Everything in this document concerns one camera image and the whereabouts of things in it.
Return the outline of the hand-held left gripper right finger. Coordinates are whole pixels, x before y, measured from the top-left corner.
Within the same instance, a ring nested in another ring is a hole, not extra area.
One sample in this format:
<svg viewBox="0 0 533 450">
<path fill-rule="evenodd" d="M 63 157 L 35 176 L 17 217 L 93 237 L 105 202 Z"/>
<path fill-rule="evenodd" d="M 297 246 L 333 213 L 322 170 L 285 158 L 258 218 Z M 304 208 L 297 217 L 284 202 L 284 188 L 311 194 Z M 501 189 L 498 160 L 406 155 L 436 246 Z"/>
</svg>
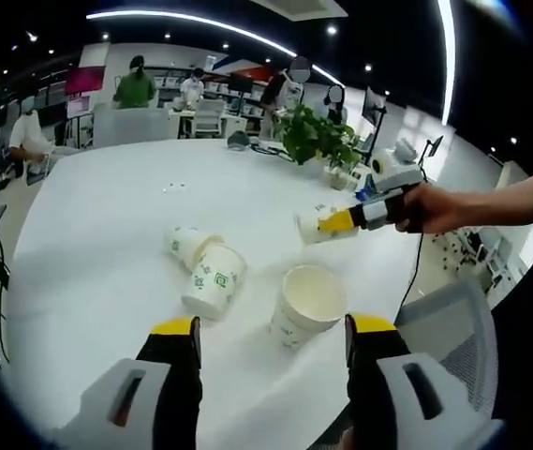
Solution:
<svg viewBox="0 0 533 450">
<path fill-rule="evenodd" d="M 477 412 L 466 386 L 411 352 L 391 322 L 349 313 L 345 330 L 353 448 L 500 448 L 503 422 Z"/>
</svg>

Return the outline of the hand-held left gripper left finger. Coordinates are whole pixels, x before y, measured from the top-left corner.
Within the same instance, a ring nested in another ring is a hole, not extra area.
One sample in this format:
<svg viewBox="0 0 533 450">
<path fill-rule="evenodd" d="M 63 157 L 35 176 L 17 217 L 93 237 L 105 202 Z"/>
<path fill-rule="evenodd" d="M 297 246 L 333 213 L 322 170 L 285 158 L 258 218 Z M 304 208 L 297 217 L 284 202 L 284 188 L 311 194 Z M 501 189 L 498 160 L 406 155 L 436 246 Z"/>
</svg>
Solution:
<svg viewBox="0 0 533 450">
<path fill-rule="evenodd" d="M 195 449 L 202 400 L 200 318 L 156 325 L 81 395 L 57 430 L 60 449 Z"/>
</svg>

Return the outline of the person's left hand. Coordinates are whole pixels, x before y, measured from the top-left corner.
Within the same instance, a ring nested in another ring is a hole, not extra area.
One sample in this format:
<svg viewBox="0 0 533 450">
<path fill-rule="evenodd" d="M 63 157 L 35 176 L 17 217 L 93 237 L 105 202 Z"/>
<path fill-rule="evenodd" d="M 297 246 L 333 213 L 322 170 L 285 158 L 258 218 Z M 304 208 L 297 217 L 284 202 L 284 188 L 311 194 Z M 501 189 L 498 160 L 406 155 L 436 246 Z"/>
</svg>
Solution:
<svg viewBox="0 0 533 450">
<path fill-rule="evenodd" d="M 354 426 L 353 426 L 353 420 L 351 418 L 348 419 L 347 426 L 344 429 L 339 444 L 336 447 L 337 450 L 354 450 L 355 449 L 355 442 L 354 442 Z"/>
</svg>

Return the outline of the person's right hand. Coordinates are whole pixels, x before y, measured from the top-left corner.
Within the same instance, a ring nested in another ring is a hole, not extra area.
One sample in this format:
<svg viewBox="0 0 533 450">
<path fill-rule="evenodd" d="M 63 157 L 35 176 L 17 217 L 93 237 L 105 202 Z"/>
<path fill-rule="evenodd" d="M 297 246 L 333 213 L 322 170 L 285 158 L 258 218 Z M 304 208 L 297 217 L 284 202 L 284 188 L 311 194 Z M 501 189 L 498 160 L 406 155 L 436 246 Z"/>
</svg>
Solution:
<svg viewBox="0 0 533 450">
<path fill-rule="evenodd" d="M 446 233 L 464 226 L 464 196 L 421 183 L 408 190 L 395 228 L 402 233 Z"/>
</svg>

